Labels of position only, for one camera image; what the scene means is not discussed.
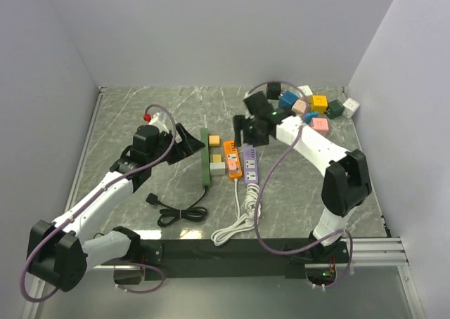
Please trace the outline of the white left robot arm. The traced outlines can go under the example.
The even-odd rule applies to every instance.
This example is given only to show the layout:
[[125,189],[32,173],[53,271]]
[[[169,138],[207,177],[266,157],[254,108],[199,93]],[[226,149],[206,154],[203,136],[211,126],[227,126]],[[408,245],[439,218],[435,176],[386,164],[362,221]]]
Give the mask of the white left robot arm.
[[174,131],[150,124],[140,126],[131,145],[88,195],[52,222],[38,221],[33,225],[25,272],[68,292],[88,270],[102,263],[115,259],[125,264],[140,263],[138,233],[118,226],[95,237],[95,227],[151,177],[155,165],[175,164],[203,148],[205,144],[180,123]]

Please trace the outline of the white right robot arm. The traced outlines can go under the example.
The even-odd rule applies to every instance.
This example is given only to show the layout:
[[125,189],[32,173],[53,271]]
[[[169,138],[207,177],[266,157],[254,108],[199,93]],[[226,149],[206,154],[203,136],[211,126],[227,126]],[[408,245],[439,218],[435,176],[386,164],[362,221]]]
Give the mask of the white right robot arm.
[[259,91],[247,92],[243,100],[244,115],[233,118],[236,145],[254,147],[269,144],[274,138],[298,152],[313,164],[323,177],[321,218],[310,235],[310,244],[290,250],[299,254],[309,250],[310,257],[324,262],[333,254],[354,208],[372,193],[365,154],[349,151],[313,130],[302,117],[287,108],[275,108]]

